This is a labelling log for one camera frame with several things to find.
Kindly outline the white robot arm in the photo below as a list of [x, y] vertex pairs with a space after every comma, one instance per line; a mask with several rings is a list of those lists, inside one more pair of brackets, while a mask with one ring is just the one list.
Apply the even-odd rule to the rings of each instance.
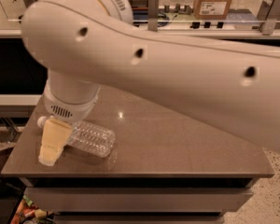
[[278, 47], [141, 30], [128, 0], [39, 0], [21, 38], [59, 120], [86, 118], [106, 85], [280, 154]]

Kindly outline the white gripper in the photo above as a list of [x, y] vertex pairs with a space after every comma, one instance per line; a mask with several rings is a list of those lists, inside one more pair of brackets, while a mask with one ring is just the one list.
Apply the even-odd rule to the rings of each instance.
[[37, 121], [37, 126], [43, 129], [38, 156], [40, 163], [53, 166], [60, 158], [73, 131], [66, 122], [86, 118], [98, 100], [99, 91], [100, 86], [96, 83], [48, 71], [44, 103], [53, 117], [40, 117]]

